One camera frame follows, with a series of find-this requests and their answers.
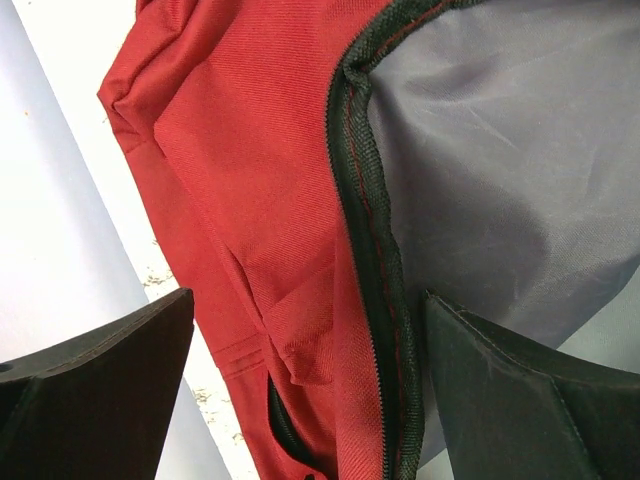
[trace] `red stitching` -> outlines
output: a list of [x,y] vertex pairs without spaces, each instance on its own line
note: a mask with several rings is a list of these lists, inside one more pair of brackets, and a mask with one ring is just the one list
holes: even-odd
[[402,368],[401,365],[401,356],[400,356],[400,333],[398,329],[398,321],[396,318],[396,312],[393,308],[393,304],[391,303],[391,289],[389,288],[389,278],[387,276],[387,269],[384,263],[384,257],[382,255],[382,246],[380,245],[380,241],[376,235],[375,226],[373,224],[373,210],[371,209],[371,205],[369,205],[369,200],[367,199],[367,194],[364,188],[364,176],[362,175],[362,171],[360,169],[360,159],[356,154],[356,146],[355,140],[353,138],[353,132],[351,130],[351,102],[354,96],[353,86],[349,87],[349,101],[347,102],[347,136],[349,137],[349,148],[351,149],[351,156],[354,159],[354,164],[356,167],[356,172],[358,173],[358,182],[360,187],[360,194],[362,195],[362,199],[364,202],[364,208],[367,211],[367,216],[369,217],[369,230],[371,231],[371,235],[373,236],[373,240],[376,244],[376,253],[378,254],[378,260],[380,262],[380,276],[382,277],[384,296],[387,303],[387,307],[389,308],[389,313],[391,314],[391,321],[393,323],[394,337],[396,343],[396,364],[398,368],[398,383],[400,388],[398,393],[398,399],[400,402],[400,436],[398,438],[398,449],[396,451],[396,466],[400,461],[400,448],[403,441],[403,431],[404,431],[404,423],[405,423],[405,415],[404,415],[404,394],[402,392]]
[[[380,55],[380,53],[382,53],[384,50],[386,50],[389,47],[389,45],[394,43],[396,40],[398,40],[400,37],[402,37],[409,30],[413,29],[416,25],[424,22],[430,16],[438,14],[444,7],[449,5],[452,1],[453,0],[443,0],[443,1],[441,1],[437,5],[434,5],[429,10],[427,10],[422,15],[420,15],[416,20],[414,20],[413,22],[405,25],[402,29],[398,30],[394,35],[392,35],[390,38],[388,38],[387,41],[384,42],[380,48],[378,48],[378,50],[376,50],[376,53],[374,54],[373,58],[375,58],[378,55]],[[395,312],[395,309],[393,308],[393,304],[391,302],[391,289],[389,288],[389,279],[388,279],[388,276],[387,276],[386,265],[384,263],[384,256],[382,254],[382,246],[380,245],[380,241],[379,241],[379,239],[378,239],[378,237],[376,235],[376,232],[375,232],[375,225],[373,223],[373,210],[371,209],[371,205],[369,205],[369,200],[367,198],[367,193],[366,193],[366,190],[364,188],[364,176],[362,175],[362,171],[361,171],[361,168],[360,168],[360,159],[359,159],[359,157],[358,157],[358,155],[356,153],[355,140],[354,140],[354,137],[353,137],[353,131],[351,129],[351,103],[353,102],[354,95],[355,95],[355,90],[353,88],[353,85],[350,85],[349,86],[349,100],[347,102],[347,136],[349,137],[349,148],[351,150],[351,156],[353,157],[354,164],[355,164],[355,167],[356,167],[356,172],[358,174],[358,182],[359,182],[360,194],[362,195],[364,208],[367,211],[367,216],[369,217],[369,230],[371,231],[371,235],[372,235],[373,240],[374,240],[375,245],[376,245],[376,253],[378,255],[378,261],[380,262],[380,275],[382,277],[384,296],[385,296],[385,300],[386,300],[386,303],[387,303],[387,308],[389,308],[389,313],[391,315],[391,321],[393,323],[394,337],[395,337],[395,343],[396,343],[395,355],[396,355],[396,364],[397,364],[397,367],[398,367],[398,382],[399,382],[399,387],[400,387],[398,389],[399,390],[398,400],[400,402],[400,436],[398,437],[398,449],[396,451],[396,469],[397,469],[397,467],[398,467],[398,465],[400,463],[400,458],[401,458],[401,446],[402,446],[402,442],[403,442],[403,435],[404,435],[403,432],[404,432],[404,425],[405,425],[405,420],[406,420],[405,413],[404,413],[404,410],[405,410],[405,399],[404,399],[404,393],[403,393],[403,390],[402,390],[403,375],[402,375],[401,355],[400,355],[400,332],[399,332],[399,328],[398,328],[398,320],[397,320],[397,317],[396,317],[396,312]]]
[[378,50],[376,50],[374,58],[377,57],[378,55],[380,55],[380,53],[383,50],[385,50],[389,45],[391,45],[393,42],[395,42],[398,38],[402,37],[408,30],[411,30],[413,27],[415,27],[419,23],[424,22],[431,15],[436,15],[441,9],[443,9],[444,7],[449,5],[452,1],[453,0],[442,0],[442,2],[440,2],[437,5],[434,5],[433,7],[431,7],[429,10],[427,10],[422,15],[420,15],[416,20],[414,20],[413,22],[411,22],[411,23],[405,25],[404,27],[402,27],[395,34],[393,34],[393,36],[391,36],[389,39],[387,39],[387,41],[384,42],[382,44],[382,46]]

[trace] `zipper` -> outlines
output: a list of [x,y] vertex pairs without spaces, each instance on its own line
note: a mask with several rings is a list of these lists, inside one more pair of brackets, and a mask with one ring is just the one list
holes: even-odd
[[342,119],[336,118],[335,111],[344,104],[344,93],[348,89],[341,67],[334,74],[329,88],[328,108],[326,109],[325,125],[327,132],[327,149],[331,164],[331,171],[335,180],[342,210],[345,213],[349,232],[349,243],[353,252],[356,266],[356,281],[362,300],[369,328],[369,341],[373,351],[374,366],[378,381],[378,399],[382,416],[382,480],[394,480],[395,456],[398,449],[399,421],[399,382],[397,377],[394,335],[390,332],[390,321],[387,318],[388,307],[385,300],[377,292],[379,272],[377,252],[370,244],[369,219],[364,215],[360,200],[350,191],[350,172],[347,162],[341,154],[342,146],[339,139],[342,136],[344,124]]
[[267,388],[269,426],[271,427],[273,436],[291,458],[312,467],[313,455],[300,438],[300,435],[298,435],[298,432],[296,432],[289,412],[287,412],[284,402],[276,390],[276,386],[273,384],[271,376],[269,376]]

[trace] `gray fabric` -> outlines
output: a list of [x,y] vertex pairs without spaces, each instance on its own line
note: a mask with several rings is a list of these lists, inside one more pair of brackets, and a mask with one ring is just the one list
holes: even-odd
[[410,306],[431,288],[554,348],[580,329],[566,353],[640,373],[640,3],[488,0],[372,81]]

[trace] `red fabric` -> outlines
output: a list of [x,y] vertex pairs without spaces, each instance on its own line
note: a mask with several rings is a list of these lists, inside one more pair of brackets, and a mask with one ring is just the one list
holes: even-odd
[[[341,55],[387,2],[138,0],[99,92],[261,478],[382,477],[324,115]],[[318,471],[274,440],[267,372]]]

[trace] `black zipper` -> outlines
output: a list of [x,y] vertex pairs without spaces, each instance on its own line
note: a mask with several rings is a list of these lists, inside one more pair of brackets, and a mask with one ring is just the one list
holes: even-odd
[[375,359],[384,480],[415,478],[424,432],[424,405],[419,326],[406,304],[384,171],[368,121],[372,88],[369,73],[416,28],[449,9],[478,3],[480,0],[393,1],[347,48],[329,87],[327,149]]
[[313,455],[294,428],[291,416],[289,416],[289,412],[287,412],[271,377],[269,377],[267,389],[269,426],[273,436],[291,458],[311,467],[313,465]]

